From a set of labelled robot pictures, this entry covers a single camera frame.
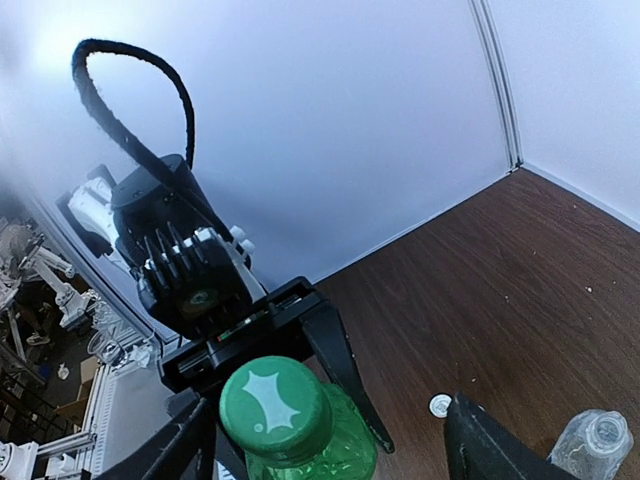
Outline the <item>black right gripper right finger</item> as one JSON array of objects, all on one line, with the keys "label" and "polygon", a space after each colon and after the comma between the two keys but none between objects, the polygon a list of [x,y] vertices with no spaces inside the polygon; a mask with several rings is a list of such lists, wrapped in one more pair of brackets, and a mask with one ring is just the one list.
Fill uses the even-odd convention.
[{"label": "black right gripper right finger", "polygon": [[461,392],[448,407],[444,441],[451,479],[571,479]]}]

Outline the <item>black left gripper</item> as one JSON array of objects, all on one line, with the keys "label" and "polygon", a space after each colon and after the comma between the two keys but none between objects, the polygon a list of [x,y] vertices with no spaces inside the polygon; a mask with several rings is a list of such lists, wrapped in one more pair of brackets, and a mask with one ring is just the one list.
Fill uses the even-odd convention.
[{"label": "black left gripper", "polygon": [[259,300],[251,316],[230,334],[191,341],[159,363],[162,383],[174,393],[206,395],[219,389],[243,364],[263,356],[304,361],[317,357],[332,383],[354,402],[386,453],[395,444],[363,385],[338,309],[304,277]]}]

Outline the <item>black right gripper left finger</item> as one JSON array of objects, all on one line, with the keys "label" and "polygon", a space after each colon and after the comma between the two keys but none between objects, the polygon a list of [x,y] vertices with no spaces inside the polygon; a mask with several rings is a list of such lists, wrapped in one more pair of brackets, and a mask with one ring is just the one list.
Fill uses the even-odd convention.
[{"label": "black right gripper left finger", "polygon": [[185,407],[129,457],[96,479],[180,479],[195,461],[195,478],[212,479],[215,464],[213,404],[206,398]]}]

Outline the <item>white bottle cap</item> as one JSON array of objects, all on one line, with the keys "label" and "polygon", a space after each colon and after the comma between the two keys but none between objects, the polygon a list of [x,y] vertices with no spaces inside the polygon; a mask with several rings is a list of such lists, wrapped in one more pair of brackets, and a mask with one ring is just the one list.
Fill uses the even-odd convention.
[{"label": "white bottle cap", "polygon": [[429,401],[429,411],[436,418],[446,418],[451,405],[452,397],[449,394],[439,393]]}]

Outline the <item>green plastic bottle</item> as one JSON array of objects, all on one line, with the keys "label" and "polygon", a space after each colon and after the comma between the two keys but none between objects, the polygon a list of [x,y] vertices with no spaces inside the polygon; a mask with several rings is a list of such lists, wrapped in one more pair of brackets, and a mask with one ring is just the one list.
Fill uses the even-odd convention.
[{"label": "green plastic bottle", "polygon": [[250,479],[370,479],[378,451],[338,386],[282,356],[252,360],[224,384],[219,417]]}]

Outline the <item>clear water bottle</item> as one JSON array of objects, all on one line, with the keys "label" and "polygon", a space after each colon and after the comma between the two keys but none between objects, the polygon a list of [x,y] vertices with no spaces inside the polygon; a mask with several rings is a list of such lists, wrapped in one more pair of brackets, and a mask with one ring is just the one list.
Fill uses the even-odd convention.
[{"label": "clear water bottle", "polygon": [[633,445],[621,413],[586,410],[566,425],[548,461],[578,479],[613,479]]}]

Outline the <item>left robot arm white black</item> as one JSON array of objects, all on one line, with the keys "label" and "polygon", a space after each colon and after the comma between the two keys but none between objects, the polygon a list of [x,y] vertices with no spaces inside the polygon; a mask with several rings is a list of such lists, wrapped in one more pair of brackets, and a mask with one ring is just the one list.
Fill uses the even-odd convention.
[{"label": "left robot arm white black", "polygon": [[161,363],[163,383],[218,400],[242,364],[261,356],[316,357],[354,401],[377,443],[393,440],[363,386],[336,306],[307,279],[266,289],[251,269],[252,244],[226,227],[177,154],[163,158],[170,181],[137,168],[122,180],[98,166],[58,200],[72,229],[96,256],[122,260],[147,313],[184,340]]}]

